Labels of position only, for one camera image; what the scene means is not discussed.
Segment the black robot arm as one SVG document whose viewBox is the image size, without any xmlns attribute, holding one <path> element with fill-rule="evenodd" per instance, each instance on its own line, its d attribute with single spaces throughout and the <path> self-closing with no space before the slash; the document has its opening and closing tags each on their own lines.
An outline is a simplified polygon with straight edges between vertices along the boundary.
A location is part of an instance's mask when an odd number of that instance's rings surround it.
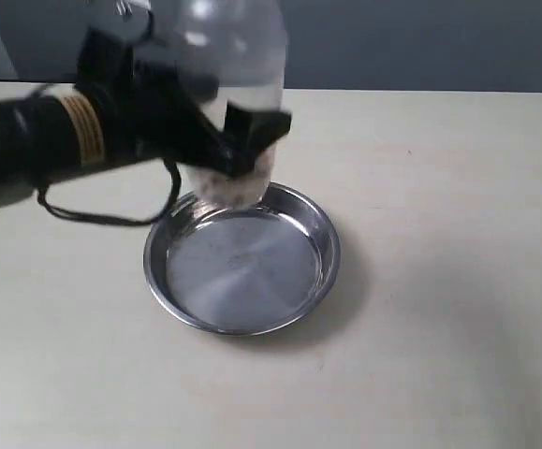
<svg viewBox="0 0 542 449">
<path fill-rule="evenodd" d="M 140 60 L 135 45 L 90 29 L 69 94 L 46 85 L 0 100 L 0 209 L 34 197 L 51 215 L 75 223 L 139 227 L 142 220 L 51 205 L 57 183 L 150 160 L 162 161 L 171 185 L 163 212 L 178 199 L 180 166 L 208 168 L 238 180 L 283 138 L 291 116 L 279 109 L 229 104 L 215 126 L 202 106 L 215 99 L 218 79 L 184 76 L 175 65 Z"/>
</svg>

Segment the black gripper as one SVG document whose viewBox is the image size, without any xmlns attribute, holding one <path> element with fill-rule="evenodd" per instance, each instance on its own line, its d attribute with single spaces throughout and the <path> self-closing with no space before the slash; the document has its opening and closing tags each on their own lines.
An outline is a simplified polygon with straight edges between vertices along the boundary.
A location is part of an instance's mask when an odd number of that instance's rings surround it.
<svg viewBox="0 0 542 449">
<path fill-rule="evenodd" d="M 138 59 L 134 45 L 95 28 L 82 41 L 74 86 L 95 106 L 106 139 L 230 178 L 252 172 L 292 123 L 286 110 L 228 103 L 222 131 L 201 109 L 218 96 L 217 77 Z"/>
</svg>

